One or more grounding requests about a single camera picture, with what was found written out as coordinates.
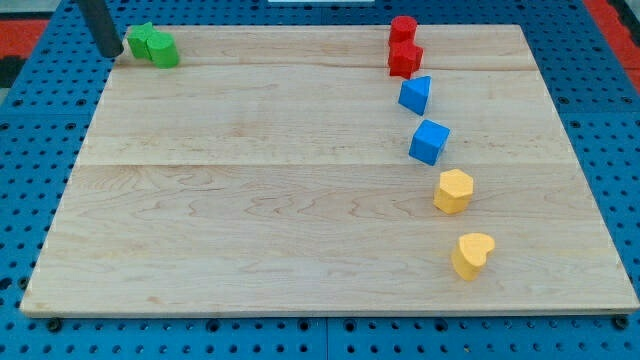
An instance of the black pole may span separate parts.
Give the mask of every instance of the black pole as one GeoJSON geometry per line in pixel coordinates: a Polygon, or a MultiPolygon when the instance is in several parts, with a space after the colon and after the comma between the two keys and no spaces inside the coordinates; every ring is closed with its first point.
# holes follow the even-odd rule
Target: black pole
{"type": "Polygon", "coordinates": [[[84,21],[98,46],[100,54],[113,58],[122,53],[122,40],[104,0],[76,0],[84,21]]]}

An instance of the yellow heart-shaped block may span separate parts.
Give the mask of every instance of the yellow heart-shaped block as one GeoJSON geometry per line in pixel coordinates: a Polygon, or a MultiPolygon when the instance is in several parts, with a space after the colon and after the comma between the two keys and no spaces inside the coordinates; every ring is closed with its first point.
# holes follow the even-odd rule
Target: yellow heart-shaped block
{"type": "Polygon", "coordinates": [[[495,247],[495,240],[487,234],[470,233],[462,235],[451,253],[453,268],[461,278],[473,281],[486,265],[487,255],[495,247]]]}

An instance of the red surface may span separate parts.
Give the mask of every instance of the red surface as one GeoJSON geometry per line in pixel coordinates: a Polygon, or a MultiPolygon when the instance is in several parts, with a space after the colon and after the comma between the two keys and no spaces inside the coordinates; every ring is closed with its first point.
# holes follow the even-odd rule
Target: red surface
{"type": "Polygon", "coordinates": [[[416,36],[418,22],[411,16],[396,16],[391,20],[391,33],[389,34],[389,45],[405,40],[413,41],[416,36]]]}
{"type": "Polygon", "coordinates": [[[600,31],[616,54],[618,61],[640,92],[640,48],[631,40],[631,33],[618,20],[618,12],[607,0],[584,0],[600,31]]]}
{"type": "Polygon", "coordinates": [[[420,68],[423,49],[413,44],[413,40],[391,43],[389,49],[390,76],[402,76],[410,79],[411,74],[420,68]]]}
{"type": "Polygon", "coordinates": [[[49,20],[0,21],[0,58],[28,58],[48,23],[49,20]]]}

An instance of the stacked red blocks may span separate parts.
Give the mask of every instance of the stacked red blocks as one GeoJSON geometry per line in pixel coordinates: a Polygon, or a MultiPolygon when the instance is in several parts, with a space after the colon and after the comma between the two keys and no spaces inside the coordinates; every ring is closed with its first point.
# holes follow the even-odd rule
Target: stacked red blocks
{"type": "Polygon", "coordinates": [[[390,76],[411,79],[411,74],[420,69],[424,49],[413,43],[418,22],[410,16],[398,16],[391,21],[389,35],[390,76]]]}

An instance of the toy block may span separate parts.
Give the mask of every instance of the toy block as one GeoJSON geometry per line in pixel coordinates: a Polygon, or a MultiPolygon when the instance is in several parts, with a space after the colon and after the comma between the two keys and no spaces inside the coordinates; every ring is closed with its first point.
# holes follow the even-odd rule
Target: toy block
{"type": "Polygon", "coordinates": [[[391,32],[389,34],[389,45],[396,42],[410,40],[416,36],[418,22],[411,16],[396,16],[391,20],[391,32]]]}
{"type": "Polygon", "coordinates": [[[424,49],[413,44],[411,40],[391,44],[389,50],[390,76],[402,76],[411,79],[411,74],[420,69],[424,49]]]}
{"type": "Polygon", "coordinates": [[[475,280],[495,247],[495,240],[486,234],[471,233],[461,236],[451,252],[453,269],[464,280],[475,280]]]}
{"type": "Polygon", "coordinates": [[[433,205],[447,214],[464,211],[473,195],[473,178],[460,169],[440,174],[433,196],[433,205]]]}
{"type": "Polygon", "coordinates": [[[147,48],[153,64],[161,69],[172,68],[180,62],[173,36],[169,33],[156,32],[147,40],[147,48]]]}
{"type": "Polygon", "coordinates": [[[433,166],[444,150],[448,137],[449,129],[425,119],[413,134],[409,156],[433,166]]]}
{"type": "Polygon", "coordinates": [[[156,29],[153,28],[153,24],[150,22],[131,27],[131,32],[127,36],[127,42],[129,43],[133,57],[136,59],[151,60],[151,55],[147,48],[147,40],[155,33],[156,29]]]}
{"type": "Polygon", "coordinates": [[[431,76],[402,82],[398,103],[418,115],[424,115],[431,94],[431,76]]]}

